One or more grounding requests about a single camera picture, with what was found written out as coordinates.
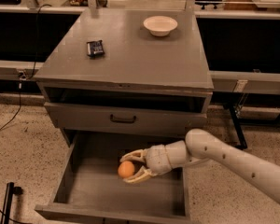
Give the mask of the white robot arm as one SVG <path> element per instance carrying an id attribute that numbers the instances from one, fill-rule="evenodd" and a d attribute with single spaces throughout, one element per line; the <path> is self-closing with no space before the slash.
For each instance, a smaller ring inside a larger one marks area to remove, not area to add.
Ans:
<path id="1" fill-rule="evenodd" d="M 280 166 L 229 146 L 201 129 L 190 130 L 182 141 L 127 153 L 120 162 L 143 163 L 136 174 L 123 179 L 126 183 L 135 184 L 207 159 L 225 166 L 280 204 Z"/>

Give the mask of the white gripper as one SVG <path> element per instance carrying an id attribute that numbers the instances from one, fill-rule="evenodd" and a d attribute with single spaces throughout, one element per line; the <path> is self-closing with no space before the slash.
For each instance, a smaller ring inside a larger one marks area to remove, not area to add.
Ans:
<path id="1" fill-rule="evenodd" d="M 172 170 L 165 145 L 157 145 L 146 149 L 137 149 L 123 155 L 120 162 L 139 161 L 147 164 L 147 168 L 142 166 L 139 171 L 123 181 L 128 184 L 137 184 L 149 180 L 156 175 L 164 175 Z"/>

